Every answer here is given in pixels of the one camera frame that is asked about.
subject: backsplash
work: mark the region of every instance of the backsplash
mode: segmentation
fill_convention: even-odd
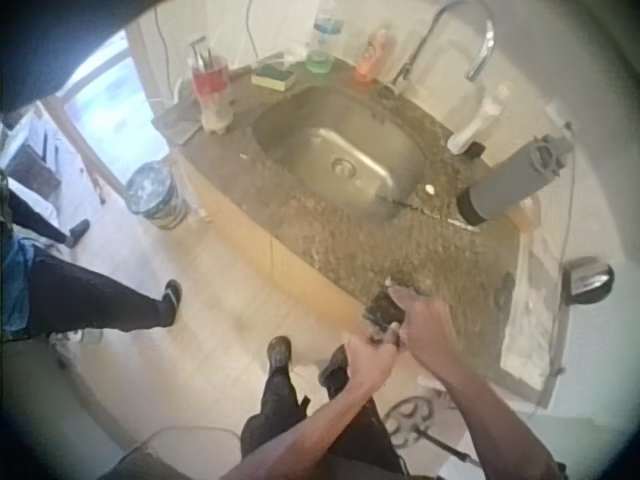
[[[392,24],[396,45],[381,71],[383,80],[388,80],[406,59],[440,5],[435,0],[349,0],[349,3],[350,14],[339,53],[347,61],[357,58],[370,31],[383,21]],[[505,113],[478,138],[487,147],[483,158],[491,165],[507,158],[533,136],[558,134],[545,108],[560,97],[576,116],[573,120],[578,127],[577,143],[581,144],[576,157],[574,205],[574,219],[581,220],[574,222],[569,255],[600,254],[610,260],[629,255],[637,246],[629,239],[640,237],[640,227],[625,221],[625,213],[620,214],[610,204],[618,207],[624,204],[629,209],[638,199],[631,185],[612,190],[612,183],[624,184],[629,179],[624,173],[616,179],[615,174],[603,173],[606,167],[601,163],[610,161],[601,158],[605,150],[622,171],[640,168],[634,163],[637,143],[634,150],[633,144],[629,145],[633,137],[626,135],[637,122],[637,116],[625,108],[616,91],[630,87],[611,85],[612,81],[624,81],[618,75],[620,67],[613,61],[608,64],[608,71],[591,66],[592,58],[579,51],[582,43],[589,46],[589,42],[581,43],[578,36],[583,28],[580,17],[575,21],[577,25],[571,25],[569,22],[574,21],[568,20],[571,15],[560,6],[562,2],[487,0],[486,3],[496,23],[496,51],[476,83],[468,82],[464,74],[480,48],[484,18],[481,11],[464,6],[443,18],[416,64],[407,96],[455,131],[471,119],[484,91],[492,93],[508,81],[511,95]],[[186,74],[186,43],[198,33],[208,32],[211,45],[232,65],[255,60],[245,33],[246,4],[237,0],[173,0],[161,5],[163,30],[169,43],[174,43],[170,46],[174,81],[179,74]],[[318,0],[255,0],[250,23],[260,56],[304,45],[317,4]],[[148,48],[153,52],[149,56],[154,73],[162,85],[166,83],[164,61],[153,17],[146,14],[140,22]],[[592,47],[591,53],[601,53],[599,44]],[[608,53],[606,48],[607,45],[600,50]],[[609,83],[599,86],[597,81],[603,76]],[[591,108],[590,102],[596,102],[598,108]],[[594,122],[600,115],[609,118],[606,124]],[[446,141],[445,132],[442,141]],[[561,178],[541,194],[543,231],[555,256],[559,254],[567,222],[569,177],[570,170],[565,169]],[[624,240],[617,234],[619,230]]]

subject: stainless steel sink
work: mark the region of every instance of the stainless steel sink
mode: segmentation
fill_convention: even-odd
[[[385,220],[424,170],[418,145],[400,126],[350,95],[309,87],[253,124],[264,152],[349,214]]]

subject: gray tumbler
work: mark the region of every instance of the gray tumbler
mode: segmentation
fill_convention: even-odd
[[[491,173],[457,198],[458,212],[469,225],[480,225],[506,212],[556,178],[573,151],[564,138],[545,135],[520,147]]]

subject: faucet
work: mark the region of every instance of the faucet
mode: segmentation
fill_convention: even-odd
[[[429,30],[427,30],[427,33],[424,35],[424,37],[422,37],[422,39],[416,46],[416,49],[409,56],[407,61],[402,65],[402,67],[400,67],[400,70],[398,70],[396,76],[393,77],[393,80],[391,81],[391,88],[394,90],[394,96],[397,95],[400,91],[400,89],[397,87],[398,82],[400,80],[406,82],[409,79],[409,75],[411,75],[411,72],[413,71],[416,60],[418,60],[422,49],[427,44],[427,41],[431,37],[431,34],[435,30],[436,25],[438,25],[438,22],[440,22],[440,19],[443,17],[443,15],[452,8],[463,5],[465,3],[478,5],[484,11],[487,17],[485,23],[484,42],[482,43],[480,52],[478,52],[478,56],[473,61],[466,74],[466,78],[470,82],[473,82],[476,78],[478,78],[478,75],[480,75],[484,67],[486,67],[487,62],[489,61],[489,58],[493,53],[493,47],[495,45],[495,29],[493,26],[493,18],[491,17],[491,12],[482,0],[451,0],[447,4],[440,7],[440,9],[436,12],[433,20],[431,21],[431,25],[429,26]]]

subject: black shoe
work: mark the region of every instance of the black shoe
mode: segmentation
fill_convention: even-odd
[[[67,248],[75,247],[80,239],[84,237],[84,234],[89,231],[89,227],[91,227],[91,222],[86,218],[84,220],[80,220],[75,227],[71,227],[69,230],[69,235],[67,235],[67,241],[64,242]]]
[[[340,345],[336,348],[335,352],[331,355],[329,363],[318,374],[318,383],[323,387],[327,387],[327,377],[331,372],[337,368],[347,368],[349,366],[349,359],[347,358],[347,350],[344,345]]]
[[[289,368],[291,362],[291,340],[289,337],[275,337],[267,346],[267,358],[269,359],[269,375],[277,368]]]
[[[172,278],[167,282],[167,284],[164,286],[164,294],[162,295],[162,300],[165,302],[170,302],[175,311],[178,311],[178,307],[180,306],[180,302],[182,301],[182,287],[177,280],[174,280]]]

